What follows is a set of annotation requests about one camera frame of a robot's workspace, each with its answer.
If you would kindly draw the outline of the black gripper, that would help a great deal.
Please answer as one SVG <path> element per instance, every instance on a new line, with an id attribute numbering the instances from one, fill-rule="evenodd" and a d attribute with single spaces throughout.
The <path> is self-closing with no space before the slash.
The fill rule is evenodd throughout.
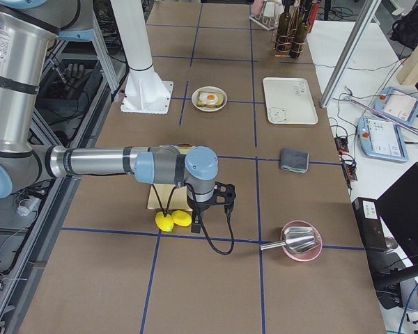
<path id="1" fill-rule="evenodd" d="M 215 182 L 209 199 L 198 201 L 194 187 L 187 183 L 187 204 L 192 209 L 191 232 L 200 232 L 203 227 L 202 213 L 212 206 L 223 205 L 227 221 L 231 220 L 231 214 L 235 202 L 235 186 Z"/>

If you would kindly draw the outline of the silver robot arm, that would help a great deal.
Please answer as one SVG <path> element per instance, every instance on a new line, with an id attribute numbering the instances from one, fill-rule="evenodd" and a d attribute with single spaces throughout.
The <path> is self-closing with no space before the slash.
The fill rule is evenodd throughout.
<path id="1" fill-rule="evenodd" d="M 193 232 L 204 230 L 202 213 L 212 205 L 223 205 L 230 215 L 235 188 L 216 181 L 218 159 L 210 148 L 183 154 L 174 145 L 79 149 L 29 144 L 49 43 L 61 33 L 91 39 L 93 18 L 90 1 L 0 1 L 0 199 L 49 178 L 128 174 L 147 184 L 186 187 Z"/>

